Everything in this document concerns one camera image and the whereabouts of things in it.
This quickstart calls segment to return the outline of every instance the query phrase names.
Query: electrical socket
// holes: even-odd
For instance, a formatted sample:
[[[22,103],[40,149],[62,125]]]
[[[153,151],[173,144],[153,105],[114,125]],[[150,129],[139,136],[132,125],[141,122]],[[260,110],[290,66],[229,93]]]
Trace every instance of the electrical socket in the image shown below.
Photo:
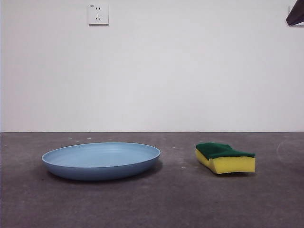
[[[109,6],[108,4],[98,4],[88,6],[89,25],[108,25],[109,24]]]

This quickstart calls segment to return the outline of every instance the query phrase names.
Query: sponge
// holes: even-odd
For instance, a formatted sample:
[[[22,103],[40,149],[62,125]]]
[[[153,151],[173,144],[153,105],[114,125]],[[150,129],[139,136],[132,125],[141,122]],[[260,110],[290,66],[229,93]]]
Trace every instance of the sponge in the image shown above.
[[[200,163],[216,174],[255,172],[255,154],[235,151],[227,144],[200,143],[196,145],[195,154]]]

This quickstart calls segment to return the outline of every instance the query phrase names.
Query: gray floor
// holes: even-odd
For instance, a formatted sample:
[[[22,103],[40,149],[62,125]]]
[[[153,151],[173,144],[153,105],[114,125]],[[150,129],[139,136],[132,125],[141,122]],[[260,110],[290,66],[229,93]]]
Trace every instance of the gray floor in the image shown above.
[[[255,174],[215,175],[195,144],[215,141],[256,153]],[[63,146],[134,142],[160,161],[106,182],[56,177],[41,155]],[[302,228],[304,133],[2,133],[3,228]]]

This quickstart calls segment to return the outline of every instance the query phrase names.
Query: plastic plate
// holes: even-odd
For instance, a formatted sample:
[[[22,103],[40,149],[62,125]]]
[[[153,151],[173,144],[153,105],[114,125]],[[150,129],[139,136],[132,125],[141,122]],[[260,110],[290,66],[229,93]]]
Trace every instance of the plastic plate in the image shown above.
[[[161,152],[137,143],[100,142],[63,147],[42,156],[47,169],[59,177],[80,181],[119,179],[151,168]]]

